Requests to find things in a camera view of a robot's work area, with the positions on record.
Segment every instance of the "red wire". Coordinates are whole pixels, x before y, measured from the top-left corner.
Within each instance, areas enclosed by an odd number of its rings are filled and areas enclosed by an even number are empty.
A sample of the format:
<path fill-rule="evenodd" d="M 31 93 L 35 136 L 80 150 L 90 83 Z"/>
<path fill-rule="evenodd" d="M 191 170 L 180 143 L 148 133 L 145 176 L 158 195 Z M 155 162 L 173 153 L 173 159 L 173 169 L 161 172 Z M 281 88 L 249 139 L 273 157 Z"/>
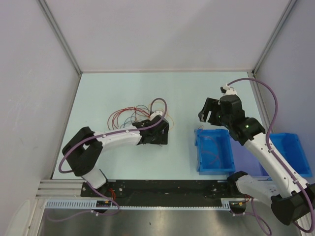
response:
<path fill-rule="evenodd" d="M 246 197 L 246 199 L 248 198 L 248 200 L 246 200 L 246 202 L 245 202 L 245 203 L 248 203 L 248 202 L 251 200 L 251 196 L 250 196 L 250 195 L 245 194 L 245 197 Z"/>
<path fill-rule="evenodd" d="M 119 126 L 119 123 L 118 123 L 118 119 L 119 119 L 119 116 L 125 112 L 125 111 L 134 111 L 134 114 L 135 114 L 135 118 L 137 119 L 137 115 L 140 115 L 140 116 L 144 116 L 144 117 L 147 117 L 149 118 L 150 115 L 149 113 L 147 113 L 145 110 L 143 110 L 142 108 L 136 108 L 136 107 L 127 107 L 127 108 L 124 108 L 124 109 L 120 109 L 120 110 L 117 110 L 115 112 L 113 112 L 108 120 L 107 120 L 107 127 L 109 130 L 111 130 L 110 126 L 109 126 L 109 122 L 111 120 L 111 126 L 112 126 L 112 129 L 118 129 L 120 126 Z"/>
<path fill-rule="evenodd" d="M 112 193 L 112 198 L 113 198 L 113 196 L 114 196 L 113 200 L 115 200 L 115 199 L 116 199 L 116 193 L 115 193 L 115 191 L 114 191 L 112 188 L 110 188 L 109 191 L 111 191 L 111 193 Z"/>
<path fill-rule="evenodd" d="M 217 146 L 217 149 L 218 149 L 218 152 L 219 152 L 219 145 L 218 145 L 218 143 L 216 142 L 216 140 L 214 139 L 214 138 L 212 138 L 212 137 L 210 137 L 210 136 L 206 136 L 206 135 L 200 135 L 201 137 L 204 137 L 204 138 L 209 138 L 209 139 L 211 139 L 214 143 L 215 143 L 215 145 Z M 212 161 L 212 162 L 210 162 L 209 163 L 209 165 L 212 165 L 213 163 L 215 163 L 216 161 L 218 161 L 219 162 L 219 168 L 221 168 L 221 160 L 220 160 L 220 157 L 219 157 L 219 155 L 215 155 L 214 153 L 212 153 L 212 152 L 210 152 L 210 151 L 203 151 L 202 150 L 203 148 L 202 148 L 202 142 L 201 142 L 201 153 L 207 153 L 207 154 L 210 154 L 210 155 L 213 155 L 213 156 L 215 156 L 216 158 Z"/>

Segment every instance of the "light blue table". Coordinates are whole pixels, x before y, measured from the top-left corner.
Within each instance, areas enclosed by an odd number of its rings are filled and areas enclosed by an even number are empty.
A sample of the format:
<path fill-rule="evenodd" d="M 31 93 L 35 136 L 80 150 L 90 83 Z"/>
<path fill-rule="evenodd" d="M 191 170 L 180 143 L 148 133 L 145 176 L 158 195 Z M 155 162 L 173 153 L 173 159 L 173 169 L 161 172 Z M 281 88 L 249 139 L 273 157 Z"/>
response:
<path fill-rule="evenodd" d="M 97 165 L 109 179 L 225 179 L 226 176 L 200 176 L 196 171 L 194 129 L 219 128 L 200 123 L 197 114 L 207 97 L 220 98 L 220 87 L 247 77 L 246 72 L 169 72 L 83 74 L 73 104 L 62 147 L 84 126 L 93 131 L 108 131 L 107 119 L 114 111 L 138 104 L 148 105 L 154 98 L 167 101 L 175 121 L 169 131 L 169 144 L 122 147 L 102 153 Z M 233 85 L 249 117 L 260 116 L 249 82 Z M 61 174 L 58 165 L 54 179 L 77 179 Z M 69 166 L 65 162 L 64 170 Z"/>

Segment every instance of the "white panel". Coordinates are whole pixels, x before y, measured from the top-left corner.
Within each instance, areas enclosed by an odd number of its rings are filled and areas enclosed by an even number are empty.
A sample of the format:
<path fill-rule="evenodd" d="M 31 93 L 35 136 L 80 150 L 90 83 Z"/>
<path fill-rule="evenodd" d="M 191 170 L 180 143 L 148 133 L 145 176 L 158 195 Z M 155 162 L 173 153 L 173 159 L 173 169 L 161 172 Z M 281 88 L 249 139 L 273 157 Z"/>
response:
<path fill-rule="evenodd" d="M 276 132 L 297 133 L 315 174 L 315 1 L 298 1 L 269 56 L 258 71 L 258 79 L 275 91 L 279 100 Z M 261 88 L 270 117 L 274 101 Z"/>
<path fill-rule="evenodd" d="M 197 172 L 194 129 L 222 128 L 201 123 L 198 113 L 206 98 L 220 98 L 220 87 L 235 79 L 246 77 L 246 72 L 168 72 L 168 73 L 104 73 L 83 74 L 73 104 L 62 147 L 82 128 L 108 131 L 107 119 L 116 110 L 148 105 L 154 98 L 166 100 L 170 118 L 168 145 L 139 145 L 119 147 L 103 152 L 97 166 L 108 179 L 226 179 L 221 176 L 201 176 Z M 248 81 L 236 83 L 246 115 L 260 120 L 259 112 Z M 163 108 L 155 104 L 153 109 Z M 120 122 L 132 112 L 121 117 Z M 73 173 L 61 174 L 58 165 L 54 178 L 73 179 Z M 63 170 L 69 170 L 67 162 Z"/>
<path fill-rule="evenodd" d="M 84 72 L 252 69 L 289 0 L 47 0 Z"/>
<path fill-rule="evenodd" d="M 0 235 L 49 177 L 78 77 L 34 0 L 0 7 Z"/>

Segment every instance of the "robotic arm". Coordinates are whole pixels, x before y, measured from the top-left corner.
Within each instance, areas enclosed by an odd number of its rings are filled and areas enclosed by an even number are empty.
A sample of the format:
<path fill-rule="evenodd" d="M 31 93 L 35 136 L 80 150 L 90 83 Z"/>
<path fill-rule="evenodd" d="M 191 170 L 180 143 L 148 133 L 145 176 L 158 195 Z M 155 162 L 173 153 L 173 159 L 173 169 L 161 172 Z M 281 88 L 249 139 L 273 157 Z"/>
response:
<path fill-rule="evenodd" d="M 315 184 L 310 185 L 302 178 L 270 140 L 272 149 L 268 149 L 265 129 L 255 118 L 245 116 L 242 102 L 234 88 L 225 85 L 221 87 L 221 92 L 223 96 L 219 100 L 207 98 L 202 111 L 198 114 L 200 121 L 206 122 L 207 116 L 211 112 L 208 122 L 212 125 L 226 127 L 231 137 L 245 146 L 259 160 L 277 189 L 272 189 L 267 184 L 253 179 L 245 172 L 237 172 L 228 180 L 235 183 L 239 192 L 248 194 L 271 206 L 275 216 L 285 225 L 289 225 L 309 213 L 310 209 L 296 180 L 293 181 L 285 167 L 271 151 L 274 151 L 285 166 L 294 173 L 310 197 L 313 208 L 315 206 Z"/>
<path fill-rule="evenodd" d="M 121 146 L 139 145 L 139 144 L 157 144 L 166 145 L 168 141 L 169 124 L 163 118 L 162 112 L 156 111 L 150 115 L 150 119 L 135 122 L 129 127 L 115 130 L 117 133 L 106 135 L 103 132 L 93 132 L 89 127 L 83 127 L 62 149 L 63 155 L 69 152 L 75 145 L 92 136 L 95 137 L 84 144 L 78 146 L 67 157 L 67 162 L 76 176 L 87 180 L 95 189 L 100 188 L 107 182 L 103 172 L 95 166 L 98 157 L 103 151 Z M 142 129 L 140 131 L 129 131 L 130 129 Z"/>

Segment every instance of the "blue storage box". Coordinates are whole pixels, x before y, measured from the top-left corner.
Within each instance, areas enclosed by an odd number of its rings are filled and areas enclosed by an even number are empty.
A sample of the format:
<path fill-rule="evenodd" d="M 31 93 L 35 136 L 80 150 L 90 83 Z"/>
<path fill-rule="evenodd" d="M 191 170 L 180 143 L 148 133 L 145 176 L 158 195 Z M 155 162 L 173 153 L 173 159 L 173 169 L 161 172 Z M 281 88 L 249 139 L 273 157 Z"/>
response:
<path fill-rule="evenodd" d="M 196 129 L 195 146 L 197 146 L 200 175 L 225 175 L 235 172 L 230 135 L 225 129 Z"/>
<path fill-rule="evenodd" d="M 271 134 L 270 139 L 297 173 L 302 177 L 313 176 L 298 135 L 289 133 Z M 232 138 L 230 138 L 230 141 L 236 171 L 245 171 L 251 176 L 268 179 L 268 173 L 263 169 L 256 157 L 237 141 L 234 141 Z"/>

